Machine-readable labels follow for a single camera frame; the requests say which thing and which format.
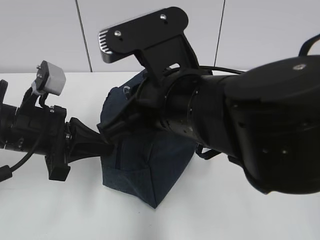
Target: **white table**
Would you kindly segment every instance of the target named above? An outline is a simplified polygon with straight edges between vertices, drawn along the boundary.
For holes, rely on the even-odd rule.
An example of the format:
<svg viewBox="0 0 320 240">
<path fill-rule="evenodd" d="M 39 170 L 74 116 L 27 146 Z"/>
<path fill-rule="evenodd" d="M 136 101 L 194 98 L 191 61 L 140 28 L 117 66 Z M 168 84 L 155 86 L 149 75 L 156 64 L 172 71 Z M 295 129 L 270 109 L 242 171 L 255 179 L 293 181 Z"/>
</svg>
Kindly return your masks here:
<svg viewBox="0 0 320 240">
<path fill-rule="evenodd" d="M 135 73 L 67 73 L 61 96 L 47 104 L 67 108 L 97 130 L 109 90 Z M 9 82 L 4 103 L 19 106 L 35 75 L 0 74 Z M 0 151 L 0 166 L 24 153 Z M 102 185 L 98 157 L 70 164 L 66 182 L 48 180 L 44 157 L 34 155 L 0 183 L 3 240 L 318 240 L 320 194 L 263 195 L 240 167 L 221 154 L 194 157 L 154 210 L 131 195 Z"/>
</svg>

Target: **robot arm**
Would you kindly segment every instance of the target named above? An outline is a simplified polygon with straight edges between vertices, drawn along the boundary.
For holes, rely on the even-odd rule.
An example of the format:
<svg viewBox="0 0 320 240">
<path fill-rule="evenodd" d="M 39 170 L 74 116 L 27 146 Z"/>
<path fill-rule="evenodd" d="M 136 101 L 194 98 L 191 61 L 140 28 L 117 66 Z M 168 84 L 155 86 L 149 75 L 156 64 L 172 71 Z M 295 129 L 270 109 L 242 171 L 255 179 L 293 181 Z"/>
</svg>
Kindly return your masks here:
<svg viewBox="0 0 320 240">
<path fill-rule="evenodd" d="M 0 179 L 38 153 L 46 156 L 49 178 L 64 181 L 68 163 L 108 155 L 125 135 L 157 128 L 195 140 L 203 158 L 227 154 L 263 193 L 319 192 L 320 55 L 307 54 L 320 35 L 298 57 L 242 73 L 200 66 L 184 35 L 187 25 L 186 13 L 170 7 L 99 33 L 106 63 L 134 55 L 146 69 L 144 81 L 127 89 L 121 112 L 97 125 L 100 134 L 76 118 L 65 123 L 66 109 L 45 105 L 65 79 L 52 64 L 42 63 L 19 108 L 2 104 L 8 84 L 1 81 L 1 147 L 28 153 L 17 165 L 0 168 Z M 179 67 L 169 69 L 173 64 Z M 212 70 L 239 75 L 215 76 Z M 38 98 L 41 107 L 35 106 Z"/>
<path fill-rule="evenodd" d="M 46 61 L 37 68 L 36 79 L 26 91 L 20 107 L 3 104 L 8 83 L 0 81 L 0 147 L 27 153 L 17 164 L 0 168 L 0 181 L 12 177 L 12 172 L 34 153 L 45 156 L 50 180 L 65 181 L 70 171 L 69 163 L 107 155 L 113 150 L 99 133 L 77 118 L 65 122 L 65 108 L 45 105 L 48 94 L 61 94 L 66 77 L 61 68 Z"/>
</svg>

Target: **cable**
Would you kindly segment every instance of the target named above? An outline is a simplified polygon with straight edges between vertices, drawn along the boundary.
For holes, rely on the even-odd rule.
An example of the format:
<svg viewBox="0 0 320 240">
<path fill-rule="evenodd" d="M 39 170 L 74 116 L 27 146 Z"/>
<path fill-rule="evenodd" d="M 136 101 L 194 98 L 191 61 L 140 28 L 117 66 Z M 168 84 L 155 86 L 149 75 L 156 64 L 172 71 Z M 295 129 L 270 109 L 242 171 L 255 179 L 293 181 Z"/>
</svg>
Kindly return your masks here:
<svg viewBox="0 0 320 240">
<path fill-rule="evenodd" d="M 47 107 L 47 105 L 45 104 L 47 98 L 48 98 L 48 95 L 49 93 L 45 93 L 44 95 L 42 95 L 40 98 L 39 98 L 39 105 L 45 109 Z"/>
<path fill-rule="evenodd" d="M 226 72 L 226 73 L 231 73 L 231 74 L 243 74 L 245 71 L 240 71 L 240 70 L 235 70 L 235 69 L 230 69 L 230 68 L 225 68 L 225 67 L 219 67 L 219 66 L 200 66 L 201 69 L 205 70 L 211 70 L 211 71 L 221 71 L 221 72 Z M 179 71 L 179 67 L 168 69 L 167 71 L 164 72 L 164 76 L 169 76 L 170 74 L 173 74 L 175 72 Z"/>
<path fill-rule="evenodd" d="M 245 71 L 234 70 L 234 69 L 219 67 L 219 66 L 200 66 L 200 68 L 208 69 L 212 71 L 221 71 L 221 72 L 226 72 L 231 74 L 238 74 L 238 75 L 245 73 Z"/>
<path fill-rule="evenodd" d="M 320 40 L 320 34 L 310 38 L 309 40 L 307 40 L 301 47 L 300 52 L 299 52 L 299 57 L 301 56 L 307 56 L 309 50 L 311 49 L 311 47 L 313 46 L 313 44 L 315 44 L 317 41 Z"/>
<path fill-rule="evenodd" d="M 47 126 L 48 126 L 48 116 L 49 116 L 49 107 L 45 107 L 45 120 L 41 129 L 41 132 L 38 136 L 38 138 L 36 139 L 36 141 L 34 142 L 32 148 L 28 151 L 28 153 L 20 160 L 18 161 L 15 165 L 13 165 L 12 167 L 10 167 L 11 172 L 14 172 L 15 170 L 17 170 L 18 168 L 20 168 L 23 164 L 25 164 L 28 159 L 35 153 L 37 146 L 39 145 L 40 141 L 42 140 L 43 136 L 46 133 L 47 130 Z"/>
</svg>

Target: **screw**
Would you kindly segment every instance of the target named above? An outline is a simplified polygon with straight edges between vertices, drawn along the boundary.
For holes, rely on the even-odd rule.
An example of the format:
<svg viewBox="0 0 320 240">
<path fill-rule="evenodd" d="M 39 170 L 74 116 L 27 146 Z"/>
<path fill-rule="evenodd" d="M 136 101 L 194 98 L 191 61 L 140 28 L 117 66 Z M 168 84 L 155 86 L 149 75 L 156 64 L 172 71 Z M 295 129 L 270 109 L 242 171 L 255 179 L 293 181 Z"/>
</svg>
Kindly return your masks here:
<svg viewBox="0 0 320 240">
<path fill-rule="evenodd" d="M 160 19 L 161 19 L 161 20 L 167 20 L 167 16 L 164 15 L 164 14 L 161 14 L 161 15 L 160 15 Z"/>
<path fill-rule="evenodd" d="M 302 70 L 302 69 L 304 69 L 305 67 L 306 67 L 307 65 L 306 64 L 299 64 L 299 65 L 295 65 L 294 67 L 293 67 L 293 70 Z"/>
<path fill-rule="evenodd" d="M 116 36 L 116 37 L 121 37 L 121 32 L 119 31 L 119 30 L 116 30 L 115 32 L 114 32 L 114 35 Z"/>
</svg>

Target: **navy blue bag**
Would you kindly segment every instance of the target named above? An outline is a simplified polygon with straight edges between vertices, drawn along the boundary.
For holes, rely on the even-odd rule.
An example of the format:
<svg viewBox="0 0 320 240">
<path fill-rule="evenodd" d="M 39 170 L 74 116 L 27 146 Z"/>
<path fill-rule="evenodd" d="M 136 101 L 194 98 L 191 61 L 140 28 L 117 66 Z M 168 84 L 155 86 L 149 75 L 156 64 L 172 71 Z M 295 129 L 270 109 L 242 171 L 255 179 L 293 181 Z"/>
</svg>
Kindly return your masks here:
<svg viewBox="0 0 320 240">
<path fill-rule="evenodd" d="M 143 81 L 143 72 L 114 87 L 103 104 L 100 120 L 112 120 L 128 101 L 125 91 Z M 161 130 L 146 129 L 115 144 L 101 157 L 103 185 L 137 196 L 156 208 L 185 170 L 196 149 L 189 138 Z"/>
</svg>

